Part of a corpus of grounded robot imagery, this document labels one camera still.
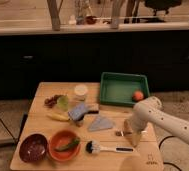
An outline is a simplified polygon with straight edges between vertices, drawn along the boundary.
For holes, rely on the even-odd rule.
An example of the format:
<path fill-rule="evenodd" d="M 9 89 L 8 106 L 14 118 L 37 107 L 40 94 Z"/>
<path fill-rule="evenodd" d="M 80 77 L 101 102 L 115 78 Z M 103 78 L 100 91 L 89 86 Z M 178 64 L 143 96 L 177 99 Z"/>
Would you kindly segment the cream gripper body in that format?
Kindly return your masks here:
<path fill-rule="evenodd" d="M 130 121 L 128 119 L 124 120 L 124 132 L 125 132 L 125 138 L 130 142 L 130 144 L 133 147 L 137 147 L 141 137 L 141 132 L 136 132 L 131 128 Z"/>

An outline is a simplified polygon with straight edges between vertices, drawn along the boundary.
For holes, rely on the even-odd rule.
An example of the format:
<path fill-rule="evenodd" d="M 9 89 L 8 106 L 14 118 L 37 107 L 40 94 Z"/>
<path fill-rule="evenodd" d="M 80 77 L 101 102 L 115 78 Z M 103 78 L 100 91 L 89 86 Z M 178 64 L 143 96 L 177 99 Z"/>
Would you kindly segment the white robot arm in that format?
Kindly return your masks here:
<path fill-rule="evenodd" d="M 133 114 L 124 120 L 124 130 L 133 147 L 136 147 L 147 124 L 155 124 L 189 145 L 189 121 L 174 117 L 162 111 L 162 102 L 155 96 L 137 102 Z"/>

